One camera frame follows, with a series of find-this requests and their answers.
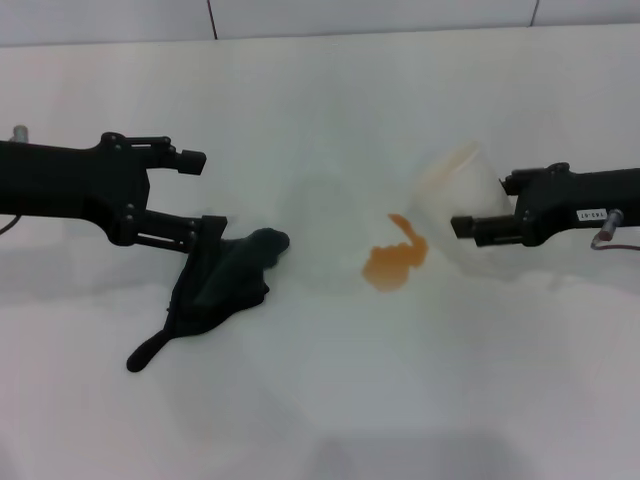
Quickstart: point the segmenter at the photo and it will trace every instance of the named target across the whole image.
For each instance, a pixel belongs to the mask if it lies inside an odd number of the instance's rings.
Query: cable
[[[21,218],[22,218],[22,215],[16,215],[16,218],[11,220],[4,227],[0,228],[0,235],[3,235],[5,233],[7,233],[9,230],[11,230],[13,227],[15,227],[16,224],[20,221]]]

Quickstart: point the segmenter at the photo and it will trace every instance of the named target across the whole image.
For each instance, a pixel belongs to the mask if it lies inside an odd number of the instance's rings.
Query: tile grout line
[[[536,20],[536,15],[538,14],[538,7],[540,6],[540,0],[536,0],[536,6],[533,8],[533,16],[531,17],[530,27],[533,27],[533,22]]]
[[[213,11],[211,10],[211,0],[207,0],[207,7],[209,8],[209,18],[211,19],[211,26],[213,27],[213,38],[218,39],[218,32],[216,31],[216,22],[213,20]]]

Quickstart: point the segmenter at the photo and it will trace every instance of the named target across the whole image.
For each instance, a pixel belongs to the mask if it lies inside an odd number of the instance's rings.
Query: orange stain
[[[429,251],[427,241],[413,230],[409,220],[395,213],[389,218],[409,238],[411,245],[403,242],[371,249],[362,276],[380,292],[392,292],[407,283],[409,268],[422,265]]]

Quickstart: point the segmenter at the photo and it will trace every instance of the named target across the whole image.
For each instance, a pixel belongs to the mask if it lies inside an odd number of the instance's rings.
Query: black cloth
[[[269,292],[264,270],[278,263],[289,237],[264,228],[246,238],[222,240],[226,226],[226,217],[202,218],[196,245],[171,294],[165,325],[129,357],[130,372],[146,367],[169,340],[206,333],[264,301]]]

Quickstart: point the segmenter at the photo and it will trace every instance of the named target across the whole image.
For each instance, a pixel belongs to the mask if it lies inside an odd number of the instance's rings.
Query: white wall
[[[640,22],[640,0],[540,0],[535,25]]]
[[[535,0],[211,0],[219,38],[528,26]]]
[[[0,0],[0,46],[209,38],[206,0]]]

